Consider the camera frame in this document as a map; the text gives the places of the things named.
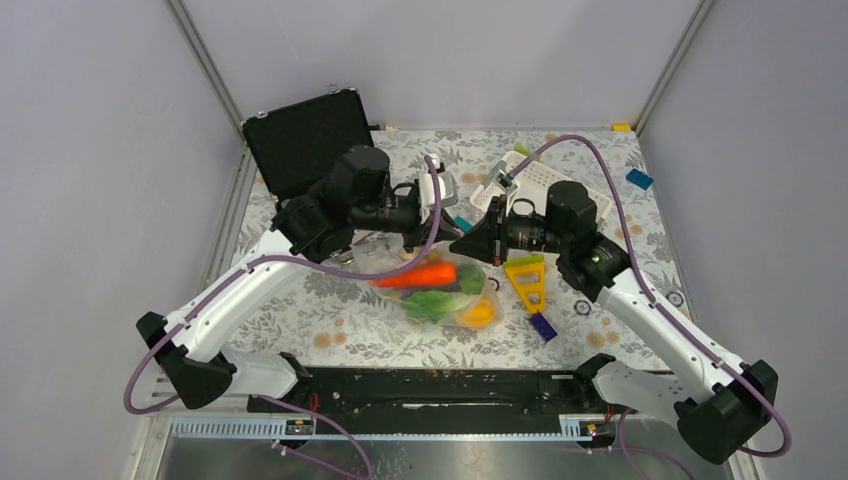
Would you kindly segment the white plastic basket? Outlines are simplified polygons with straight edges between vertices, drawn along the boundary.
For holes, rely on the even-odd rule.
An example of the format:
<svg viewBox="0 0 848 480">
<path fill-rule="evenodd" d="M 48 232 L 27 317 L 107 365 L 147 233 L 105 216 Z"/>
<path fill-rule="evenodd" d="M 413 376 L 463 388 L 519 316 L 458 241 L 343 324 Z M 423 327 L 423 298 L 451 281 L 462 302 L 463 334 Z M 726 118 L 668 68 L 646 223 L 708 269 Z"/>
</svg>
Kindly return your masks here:
<svg viewBox="0 0 848 480">
<path fill-rule="evenodd" d="M 517 213 L 521 215 L 529 214 L 531 211 L 530 202 L 532 202 L 535 206 L 535 212 L 544 215 L 548 188 L 558 181 L 572 181 L 572 178 L 542 165 L 539 161 L 534 161 L 517 175 L 511 190 L 504 190 L 496 182 L 496 177 L 501 173 L 510 172 L 525 158 L 526 156 L 522 152 L 514 150 L 504 154 L 486 179 L 474 190 L 470 197 L 471 206 L 480 214 L 484 214 L 494 197 L 506 194 L 508 210 L 511 210 L 514 202 L 519 200 Z"/>
</svg>

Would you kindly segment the green cucumber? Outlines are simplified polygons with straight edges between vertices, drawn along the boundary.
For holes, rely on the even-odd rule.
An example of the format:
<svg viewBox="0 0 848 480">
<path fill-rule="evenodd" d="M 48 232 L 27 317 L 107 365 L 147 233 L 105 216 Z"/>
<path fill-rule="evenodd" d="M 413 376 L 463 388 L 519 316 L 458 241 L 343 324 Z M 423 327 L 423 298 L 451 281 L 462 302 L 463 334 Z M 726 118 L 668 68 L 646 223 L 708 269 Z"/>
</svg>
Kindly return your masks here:
<svg viewBox="0 0 848 480">
<path fill-rule="evenodd" d="M 485 272 L 475 264 L 462 263 L 458 266 L 458 282 L 463 294 L 479 295 L 488 283 Z"/>
</svg>

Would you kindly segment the yellow bell pepper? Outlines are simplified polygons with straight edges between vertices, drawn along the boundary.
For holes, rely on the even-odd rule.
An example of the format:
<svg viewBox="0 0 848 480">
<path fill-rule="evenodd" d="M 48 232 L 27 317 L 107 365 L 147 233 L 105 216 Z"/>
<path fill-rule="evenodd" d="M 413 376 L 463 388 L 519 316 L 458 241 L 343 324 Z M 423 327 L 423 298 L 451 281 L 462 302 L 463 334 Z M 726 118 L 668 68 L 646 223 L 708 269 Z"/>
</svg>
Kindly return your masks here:
<svg viewBox="0 0 848 480">
<path fill-rule="evenodd" d="M 487 296 L 457 316 L 457 324 L 466 328 L 484 328 L 495 322 L 498 316 L 498 307 Z"/>
</svg>

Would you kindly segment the orange carrot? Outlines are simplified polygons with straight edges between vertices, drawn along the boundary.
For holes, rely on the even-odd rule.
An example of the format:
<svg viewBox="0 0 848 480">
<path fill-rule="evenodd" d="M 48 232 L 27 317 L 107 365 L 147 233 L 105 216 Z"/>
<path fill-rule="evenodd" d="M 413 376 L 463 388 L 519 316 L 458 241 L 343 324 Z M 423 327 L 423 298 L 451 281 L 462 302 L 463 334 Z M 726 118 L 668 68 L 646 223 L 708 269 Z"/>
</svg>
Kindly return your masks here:
<svg viewBox="0 0 848 480">
<path fill-rule="evenodd" d="M 390 278 L 372 280 L 378 288 L 410 288 L 450 284 L 458 280 L 458 266 L 449 262 L 419 265 Z"/>
</svg>

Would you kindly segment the clear zip top bag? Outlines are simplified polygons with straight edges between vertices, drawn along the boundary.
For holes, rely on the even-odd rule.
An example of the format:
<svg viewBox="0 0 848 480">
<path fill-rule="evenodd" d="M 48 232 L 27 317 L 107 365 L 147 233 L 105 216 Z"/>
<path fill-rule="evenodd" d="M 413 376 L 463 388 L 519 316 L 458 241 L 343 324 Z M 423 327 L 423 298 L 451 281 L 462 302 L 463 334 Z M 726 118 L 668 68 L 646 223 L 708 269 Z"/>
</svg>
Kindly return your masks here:
<svg viewBox="0 0 848 480">
<path fill-rule="evenodd" d="M 372 237 L 352 247 L 354 266 L 365 274 L 394 271 L 418 253 L 406 252 L 397 236 Z M 451 253 L 444 244 L 433 246 L 411 270 L 369 284 L 418 324 L 484 329 L 503 318 L 499 284 L 477 261 Z"/>
</svg>

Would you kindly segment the green lettuce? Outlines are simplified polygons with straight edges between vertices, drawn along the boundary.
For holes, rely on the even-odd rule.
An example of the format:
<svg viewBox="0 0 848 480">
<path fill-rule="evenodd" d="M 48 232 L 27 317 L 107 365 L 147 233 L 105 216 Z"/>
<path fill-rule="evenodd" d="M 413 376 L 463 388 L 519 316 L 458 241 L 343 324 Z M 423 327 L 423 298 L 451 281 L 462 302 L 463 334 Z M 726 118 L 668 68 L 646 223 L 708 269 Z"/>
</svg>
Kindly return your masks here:
<svg viewBox="0 0 848 480">
<path fill-rule="evenodd" d="M 418 291 L 401 302 L 406 315 L 420 323 L 438 324 L 454 320 L 475 297 L 462 292 Z"/>
</svg>

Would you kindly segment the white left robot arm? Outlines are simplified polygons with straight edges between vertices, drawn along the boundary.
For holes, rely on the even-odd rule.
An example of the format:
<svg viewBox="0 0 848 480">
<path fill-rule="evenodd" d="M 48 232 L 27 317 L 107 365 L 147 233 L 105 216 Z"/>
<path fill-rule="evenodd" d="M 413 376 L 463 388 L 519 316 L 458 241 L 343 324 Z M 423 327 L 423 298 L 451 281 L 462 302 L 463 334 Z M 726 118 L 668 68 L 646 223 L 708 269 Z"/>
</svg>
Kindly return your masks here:
<svg viewBox="0 0 848 480">
<path fill-rule="evenodd" d="M 348 248 L 356 231 L 400 233 L 420 263 L 432 246 L 455 239 L 446 209 L 458 201 L 455 177 L 434 157 L 425 171 L 403 184 L 399 197 L 390 184 L 390 159 L 372 146 L 341 155 L 329 173 L 304 194 L 284 201 L 271 226 L 248 253 L 201 294 L 167 315 L 148 312 L 136 328 L 149 348 L 124 393 L 131 413 L 140 373 L 156 362 L 175 390 L 173 398 L 190 409 L 210 405 L 226 394 L 272 397 L 296 411 L 309 401 L 307 372 L 290 354 L 233 350 L 226 342 L 285 283 L 306 269 L 348 279 L 362 274 L 325 265 Z"/>
</svg>

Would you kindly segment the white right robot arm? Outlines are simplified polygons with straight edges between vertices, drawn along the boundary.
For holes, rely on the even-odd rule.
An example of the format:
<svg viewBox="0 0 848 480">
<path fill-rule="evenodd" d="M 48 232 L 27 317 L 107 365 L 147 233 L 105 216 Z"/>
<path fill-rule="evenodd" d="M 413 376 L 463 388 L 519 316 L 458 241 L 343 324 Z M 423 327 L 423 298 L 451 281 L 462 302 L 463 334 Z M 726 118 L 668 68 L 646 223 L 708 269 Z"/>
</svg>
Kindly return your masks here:
<svg viewBox="0 0 848 480">
<path fill-rule="evenodd" d="M 484 218 L 449 249 L 495 266 L 512 250 L 557 253 L 565 282 L 624 322 L 672 372 L 641 372 L 597 354 L 575 372 L 577 405 L 635 409 L 675 427 L 704 460 L 724 463 L 772 419 L 777 372 L 728 351 L 659 296 L 628 253 L 599 231 L 596 216 L 582 184 L 559 181 L 542 214 L 512 213 L 505 196 L 493 198 Z"/>
</svg>

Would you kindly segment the yellow triangular plastic tool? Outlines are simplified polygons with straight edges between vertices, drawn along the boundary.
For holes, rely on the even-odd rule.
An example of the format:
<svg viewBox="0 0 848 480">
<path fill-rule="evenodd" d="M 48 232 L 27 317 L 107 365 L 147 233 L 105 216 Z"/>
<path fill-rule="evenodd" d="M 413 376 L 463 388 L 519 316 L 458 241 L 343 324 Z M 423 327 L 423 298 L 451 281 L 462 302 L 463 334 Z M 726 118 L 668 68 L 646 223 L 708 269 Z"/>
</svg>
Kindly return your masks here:
<svg viewBox="0 0 848 480">
<path fill-rule="evenodd" d="M 508 260 L 504 264 L 504 272 L 531 315 L 546 310 L 546 264 L 543 255 Z"/>
</svg>

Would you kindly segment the blue toy brick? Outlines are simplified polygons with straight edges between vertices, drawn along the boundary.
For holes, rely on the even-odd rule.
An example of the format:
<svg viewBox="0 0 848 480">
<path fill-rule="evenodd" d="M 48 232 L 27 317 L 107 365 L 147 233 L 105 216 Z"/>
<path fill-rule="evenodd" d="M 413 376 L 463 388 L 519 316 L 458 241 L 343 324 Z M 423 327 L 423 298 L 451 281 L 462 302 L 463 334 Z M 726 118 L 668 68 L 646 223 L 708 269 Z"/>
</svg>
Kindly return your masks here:
<svg viewBox="0 0 848 480">
<path fill-rule="evenodd" d="M 638 169 L 631 169 L 626 175 L 626 180 L 645 191 L 654 184 L 654 179 L 650 175 Z"/>
</svg>

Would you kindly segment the black poker chip case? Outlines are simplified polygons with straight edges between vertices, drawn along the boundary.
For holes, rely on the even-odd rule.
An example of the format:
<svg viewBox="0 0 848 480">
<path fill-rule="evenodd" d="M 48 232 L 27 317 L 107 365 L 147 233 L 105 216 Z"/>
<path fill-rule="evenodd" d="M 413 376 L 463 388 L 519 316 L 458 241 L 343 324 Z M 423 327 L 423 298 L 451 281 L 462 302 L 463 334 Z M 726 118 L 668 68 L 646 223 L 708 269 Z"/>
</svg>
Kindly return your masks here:
<svg viewBox="0 0 848 480">
<path fill-rule="evenodd" d="M 358 90 L 336 90 L 268 112 L 241 125 L 269 193 L 302 195 L 351 148 L 374 144 Z"/>
</svg>

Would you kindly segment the green plastic piece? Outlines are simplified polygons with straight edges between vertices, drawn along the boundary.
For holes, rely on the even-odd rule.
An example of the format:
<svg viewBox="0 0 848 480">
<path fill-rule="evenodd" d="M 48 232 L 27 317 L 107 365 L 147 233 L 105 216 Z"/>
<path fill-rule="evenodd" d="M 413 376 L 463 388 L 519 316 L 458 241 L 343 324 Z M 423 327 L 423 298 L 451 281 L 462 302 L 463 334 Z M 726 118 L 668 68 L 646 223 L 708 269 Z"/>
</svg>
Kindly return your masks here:
<svg viewBox="0 0 848 480">
<path fill-rule="evenodd" d="M 520 143 L 516 143 L 514 146 L 514 150 L 525 157 L 533 154 L 533 150 L 523 146 Z"/>
</svg>

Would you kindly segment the floral table mat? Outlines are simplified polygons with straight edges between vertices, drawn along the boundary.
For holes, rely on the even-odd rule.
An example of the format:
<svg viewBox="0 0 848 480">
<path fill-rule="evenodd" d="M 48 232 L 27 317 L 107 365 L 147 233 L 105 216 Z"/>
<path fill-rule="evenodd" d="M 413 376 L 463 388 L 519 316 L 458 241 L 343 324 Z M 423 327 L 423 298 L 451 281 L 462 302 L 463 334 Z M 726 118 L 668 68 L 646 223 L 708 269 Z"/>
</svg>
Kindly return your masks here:
<svg viewBox="0 0 848 480">
<path fill-rule="evenodd" d="M 452 214 L 471 220 L 469 196 L 493 165 L 516 143 L 545 148 L 543 165 L 608 193 L 616 189 L 622 213 L 611 213 L 603 232 L 630 238 L 643 275 L 678 308 L 685 288 L 652 191 L 626 180 L 645 160 L 631 132 L 588 131 L 575 142 L 544 131 L 377 131 L 375 144 L 391 158 L 394 182 L 410 179 L 425 154 L 437 155 L 460 187 Z M 484 329 L 420 325 L 382 300 L 361 281 L 304 271 L 283 285 L 229 338 L 231 348 L 257 353 L 289 352 L 306 366 L 474 367 L 571 369 L 607 353 L 642 370 L 663 361 L 621 320 L 586 302 L 554 266 L 546 269 L 546 319 L 558 335 L 545 342 L 530 326 L 519 297 L 499 268 L 487 273 L 499 284 L 503 318 Z"/>
</svg>

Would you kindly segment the purple toy brick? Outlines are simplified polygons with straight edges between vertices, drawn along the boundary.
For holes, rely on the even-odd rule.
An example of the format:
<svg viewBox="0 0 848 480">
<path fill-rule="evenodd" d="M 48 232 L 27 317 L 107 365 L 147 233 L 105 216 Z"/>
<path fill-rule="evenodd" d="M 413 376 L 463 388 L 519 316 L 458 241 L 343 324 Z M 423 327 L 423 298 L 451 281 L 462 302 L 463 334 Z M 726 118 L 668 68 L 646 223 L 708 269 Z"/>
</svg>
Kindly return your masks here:
<svg viewBox="0 0 848 480">
<path fill-rule="evenodd" d="M 558 335 L 557 331 L 541 312 L 531 315 L 529 317 L 529 323 L 545 342 L 551 341 Z"/>
</svg>

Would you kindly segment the teal toy block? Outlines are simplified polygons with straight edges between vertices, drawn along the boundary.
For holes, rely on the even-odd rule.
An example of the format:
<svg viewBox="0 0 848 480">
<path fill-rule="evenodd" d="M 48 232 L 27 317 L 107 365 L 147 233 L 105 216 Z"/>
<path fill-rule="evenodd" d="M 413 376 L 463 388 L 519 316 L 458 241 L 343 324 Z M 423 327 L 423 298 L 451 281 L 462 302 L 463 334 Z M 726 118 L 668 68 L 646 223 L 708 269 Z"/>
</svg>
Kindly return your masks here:
<svg viewBox="0 0 848 480">
<path fill-rule="evenodd" d="M 464 218 L 462 218 L 460 216 L 457 216 L 455 218 L 455 222 L 456 222 L 457 226 L 459 227 L 459 229 L 463 233 L 467 233 L 468 231 L 470 231 L 473 228 L 473 225 L 470 222 L 468 222 L 467 220 L 465 220 Z"/>
</svg>

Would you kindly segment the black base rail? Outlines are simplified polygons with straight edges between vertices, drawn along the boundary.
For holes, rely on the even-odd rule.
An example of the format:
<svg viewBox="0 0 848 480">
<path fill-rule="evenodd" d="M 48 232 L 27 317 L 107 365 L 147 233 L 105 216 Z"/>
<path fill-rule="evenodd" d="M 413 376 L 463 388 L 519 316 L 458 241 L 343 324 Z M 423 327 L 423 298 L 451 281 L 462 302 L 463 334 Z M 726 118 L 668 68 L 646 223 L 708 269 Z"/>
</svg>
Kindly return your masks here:
<svg viewBox="0 0 848 480">
<path fill-rule="evenodd" d="M 236 416 L 189 417 L 183 438 L 336 440 L 563 440 L 611 436 L 622 407 L 570 371 L 311 367 L 287 411 L 250 398 Z"/>
</svg>

